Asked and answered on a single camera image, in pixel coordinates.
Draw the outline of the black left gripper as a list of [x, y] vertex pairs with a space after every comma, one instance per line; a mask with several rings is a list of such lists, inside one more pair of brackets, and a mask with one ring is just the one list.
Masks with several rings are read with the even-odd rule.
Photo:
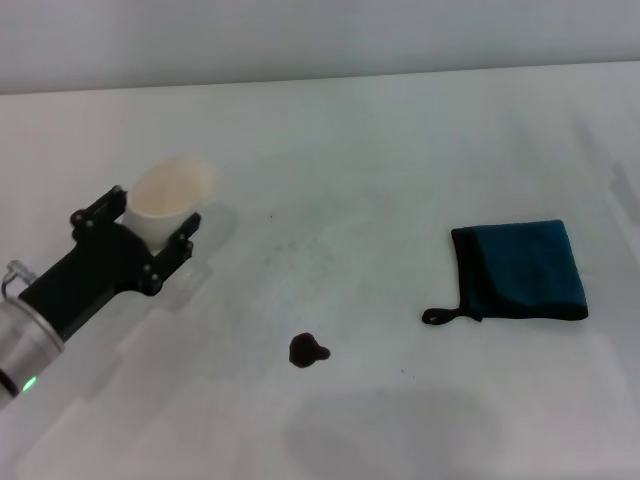
[[122, 292], [155, 296], [166, 280], [192, 257], [191, 237], [201, 216], [193, 213], [156, 254], [119, 223], [127, 192], [119, 185], [70, 217], [75, 246], [19, 294], [19, 299], [68, 341]]

